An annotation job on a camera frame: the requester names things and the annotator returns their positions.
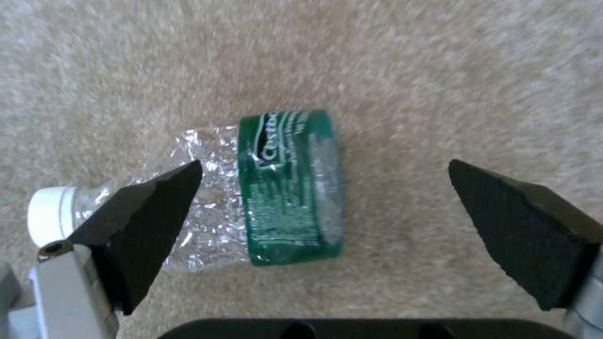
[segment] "clear plastic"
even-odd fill
[[[189,214],[164,263],[169,270],[198,271],[248,261],[247,234],[237,168],[235,126],[187,130],[167,150],[145,160],[141,171],[125,180],[78,189],[74,227],[81,225],[120,187],[142,183],[199,159],[203,179]]]

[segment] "plastic bottle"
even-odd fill
[[[236,127],[188,130],[132,178],[93,189],[41,189],[28,208],[31,238],[38,246],[64,239],[120,187],[194,159],[203,179],[168,268],[290,264],[340,253],[343,183],[335,132],[322,110],[269,112]]]

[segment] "screw hole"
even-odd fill
[[[455,339],[452,331],[438,323],[429,323],[418,330],[418,339]]]
[[[63,243],[57,242],[55,244],[48,245],[44,247],[44,252],[46,253],[55,253],[60,251],[63,248]]]
[[[314,329],[312,326],[304,323],[294,323],[289,326],[280,339],[315,339]]]

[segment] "bottle cap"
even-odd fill
[[[75,187],[49,187],[34,193],[27,209],[27,228],[38,247],[66,239],[74,231]]]

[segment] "black foam pad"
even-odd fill
[[[459,160],[448,171],[490,256],[542,310],[567,308],[599,252],[603,226],[542,185]]]
[[[131,314],[172,250],[201,183],[195,160],[117,191],[70,237],[90,247],[109,300]]]

